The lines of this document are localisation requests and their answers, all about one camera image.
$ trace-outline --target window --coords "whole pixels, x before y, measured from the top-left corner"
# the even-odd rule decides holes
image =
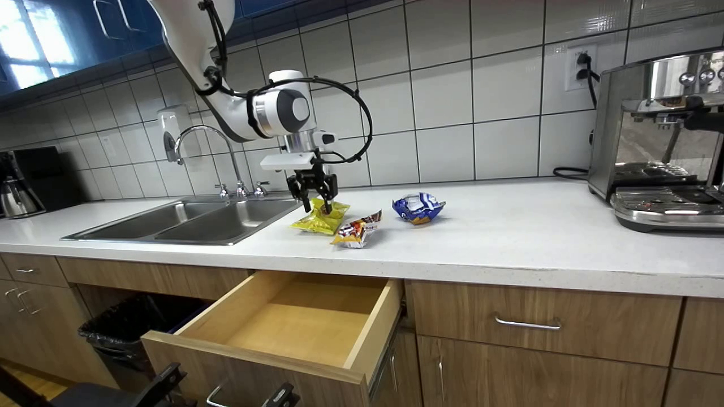
[[[0,0],[0,48],[18,88],[69,72],[76,63],[53,10],[43,0]]]

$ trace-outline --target kitchen counter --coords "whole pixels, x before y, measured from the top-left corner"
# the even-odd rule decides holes
[[[409,226],[391,200],[424,190],[448,202],[429,226]],[[351,218],[384,211],[366,250],[303,235],[294,211],[234,247],[79,242],[64,235],[170,200],[85,203],[1,220],[1,253],[103,257],[234,270],[384,277],[591,291],[724,298],[724,235],[653,235],[619,226],[581,181],[505,181],[348,190]]]

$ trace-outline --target white tile wall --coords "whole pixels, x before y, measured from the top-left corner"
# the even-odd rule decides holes
[[[569,55],[596,70],[670,53],[721,46],[721,0],[389,0],[290,30],[229,53],[229,83],[262,87],[269,70],[332,78],[369,104],[376,143],[363,161],[335,166],[341,187],[550,176],[588,166],[594,125]],[[312,87],[319,127],[353,155],[361,115],[344,95]],[[185,104],[216,127],[177,66],[76,87],[33,106],[0,112],[0,148],[57,144],[91,200],[211,194],[234,184],[225,144],[185,139],[185,166],[168,164],[155,113]],[[232,144],[247,187],[284,174],[260,161],[279,141]]]

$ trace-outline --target sink basin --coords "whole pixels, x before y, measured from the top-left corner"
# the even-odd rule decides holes
[[[234,245],[294,208],[299,208],[299,203],[288,200],[182,200],[67,235],[67,241]]]

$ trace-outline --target open drawer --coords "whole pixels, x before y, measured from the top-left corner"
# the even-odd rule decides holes
[[[161,372],[181,361],[181,392],[262,406],[282,383],[301,406],[369,406],[400,314],[400,286],[376,278],[254,274],[174,335],[147,333]]]

